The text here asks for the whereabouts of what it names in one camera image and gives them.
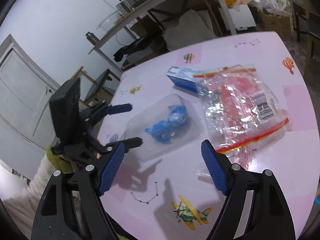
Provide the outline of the left green sleeve forearm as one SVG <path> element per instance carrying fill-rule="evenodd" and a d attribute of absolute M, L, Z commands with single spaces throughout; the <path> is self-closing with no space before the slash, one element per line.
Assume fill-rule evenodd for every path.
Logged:
<path fill-rule="evenodd" d="M 48 145 L 37 172 L 29 186 L 14 197 L 3 200 L 4 207 L 17 227 L 27 237 L 31 238 L 31 230 L 35 213 L 41 196 L 54 171 L 64 173 L 78 171 L 78 164 L 65 155 L 54 155 Z"/>

